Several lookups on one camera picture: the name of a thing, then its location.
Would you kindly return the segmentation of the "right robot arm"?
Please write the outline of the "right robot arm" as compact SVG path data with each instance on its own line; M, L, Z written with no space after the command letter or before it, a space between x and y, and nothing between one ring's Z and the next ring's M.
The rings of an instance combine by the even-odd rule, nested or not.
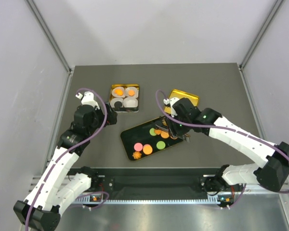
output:
M264 141L234 125L219 112L199 110L188 98L164 99L171 114L166 123L171 133L180 137L190 130L217 139L253 161L247 165L223 165L210 178L211 187L225 191L236 184L258 184L279 192L289 175L289 144Z

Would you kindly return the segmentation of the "metal tongs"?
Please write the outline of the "metal tongs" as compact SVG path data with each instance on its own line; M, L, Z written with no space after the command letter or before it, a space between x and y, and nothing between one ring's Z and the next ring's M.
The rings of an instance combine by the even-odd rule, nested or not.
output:
M188 135L187 127L175 123L165 116L160 116L157 121L154 122L154 128L168 133L171 138L190 142L190 135Z

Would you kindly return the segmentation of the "orange rose cookie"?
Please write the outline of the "orange rose cookie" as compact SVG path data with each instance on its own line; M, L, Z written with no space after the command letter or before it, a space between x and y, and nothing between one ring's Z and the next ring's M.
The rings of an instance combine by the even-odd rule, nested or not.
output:
M155 133L156 133L157 135L160 135L160 134L162 133L162 131L161 131L161 130L155 130Z

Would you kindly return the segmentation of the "gold tin lid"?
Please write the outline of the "gold tin lid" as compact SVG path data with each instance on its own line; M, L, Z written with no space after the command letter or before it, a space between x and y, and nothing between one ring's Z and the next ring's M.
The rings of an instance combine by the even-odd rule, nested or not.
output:
M189 99L190 103L187 103L187 100L184 101L184 106L186 107L186 112L187 114L190 114L195 107L198 106L199 103L199 97L197 95L178 90L178 89L173 89L170 94L169 94L169 99L171 98L187 98Z

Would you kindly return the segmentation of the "orange fish cookie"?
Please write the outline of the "orange fish cookie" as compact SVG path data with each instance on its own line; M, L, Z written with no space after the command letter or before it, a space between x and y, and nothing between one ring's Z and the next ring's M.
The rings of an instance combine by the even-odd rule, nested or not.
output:
M123 91L122 89L116 89L116 90L114 91L114 93L115 93L116 95L119 95L119 96L124 95L124 91Z

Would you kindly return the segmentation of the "black sandwich cookie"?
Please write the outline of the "black sandwich cookie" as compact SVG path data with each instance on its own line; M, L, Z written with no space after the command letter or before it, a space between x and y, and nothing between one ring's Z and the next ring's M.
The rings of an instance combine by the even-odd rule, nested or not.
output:
M122 102L121 102L121 101L116 101L116 102L114 103L114 107L115 107L115 108L121 108L121 107L122 107Z

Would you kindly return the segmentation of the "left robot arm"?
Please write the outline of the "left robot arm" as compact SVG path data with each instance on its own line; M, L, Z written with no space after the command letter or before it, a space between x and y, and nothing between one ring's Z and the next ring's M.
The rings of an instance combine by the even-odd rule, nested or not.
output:
M70 128L61 135L40 180L27 197L13 207L25 230L55 230L63 213L83 192L99 187L98 175L89 167L82 167L66 186L62 183L90 140L116 122L117 113L108 103L104 103L103 109L93 103L77 108Z

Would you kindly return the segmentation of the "orange round bumpy cookie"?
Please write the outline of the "orange round bumpy cookie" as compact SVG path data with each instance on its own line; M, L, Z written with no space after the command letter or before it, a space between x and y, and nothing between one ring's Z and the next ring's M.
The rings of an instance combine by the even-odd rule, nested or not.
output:
M129 94L130 96L133 96L133 95L135 94L135 91L129 90L128 94Z

